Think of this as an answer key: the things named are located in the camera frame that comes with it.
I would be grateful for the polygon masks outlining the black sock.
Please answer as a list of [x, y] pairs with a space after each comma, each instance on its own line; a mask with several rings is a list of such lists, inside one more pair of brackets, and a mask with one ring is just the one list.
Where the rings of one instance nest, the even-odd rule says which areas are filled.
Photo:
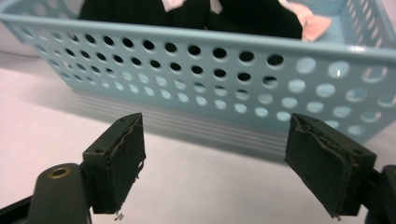
[[298, 17], [278, 0], [219, 0], [222, 11], [211, 12], [206, 28], [213, 31], [301, 39]]
[[142, 25], [204, 29], [210, 0], [185, 0], [166, 12], [162, 0], [85, 0], [78, 18]]

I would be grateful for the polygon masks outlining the pink sock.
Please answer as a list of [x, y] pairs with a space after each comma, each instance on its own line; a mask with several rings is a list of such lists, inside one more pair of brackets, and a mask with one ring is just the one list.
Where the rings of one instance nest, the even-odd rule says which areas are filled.
[[330, 28], [332, 20], [329, 17], [315, 14], [309, 7], [289, 0], [278, 0], [282, 7], [294, 13], [303, 27], [302, 40], [316, 41]]

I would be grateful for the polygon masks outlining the blue perforated plastic basket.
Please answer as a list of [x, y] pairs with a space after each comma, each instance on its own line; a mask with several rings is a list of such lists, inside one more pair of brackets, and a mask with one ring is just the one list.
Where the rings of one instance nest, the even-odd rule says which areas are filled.
[[72, 89], [285, 132], [294, 113], [363, 142], [396, 122], [396, 33], [379, 0], [297, 0], [314, 42], [81, 21], [78, 0], [5, 0], [0, 22]]

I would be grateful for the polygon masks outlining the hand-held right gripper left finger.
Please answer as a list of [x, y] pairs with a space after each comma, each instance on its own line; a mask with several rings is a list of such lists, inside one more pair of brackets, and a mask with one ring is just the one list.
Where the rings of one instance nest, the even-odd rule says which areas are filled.
[[83, 170], [93, 179], [95, 214], [114, 214], [144, 168], [143, 115], [117, 119], [82, 154]]

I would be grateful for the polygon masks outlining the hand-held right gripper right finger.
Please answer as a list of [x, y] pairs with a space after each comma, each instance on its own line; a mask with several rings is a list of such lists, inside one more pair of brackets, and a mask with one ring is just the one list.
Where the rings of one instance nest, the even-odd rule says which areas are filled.
[[285, 162], [331, 217], [356, 216], [376, 155], [325, 122], [292, 114]]

